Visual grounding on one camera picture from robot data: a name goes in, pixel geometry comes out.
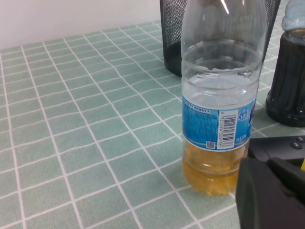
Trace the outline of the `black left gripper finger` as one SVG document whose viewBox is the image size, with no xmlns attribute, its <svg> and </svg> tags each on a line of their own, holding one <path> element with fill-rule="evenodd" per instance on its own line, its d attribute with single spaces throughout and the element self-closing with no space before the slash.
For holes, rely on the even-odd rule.
<svg viewBox="0 0 305 229">
<path fill-rule="evenodd" d="M 303 229 L 305 172 L 279 158 L 243 159 L 235 200 L 243 229 Z"/>
</svg>

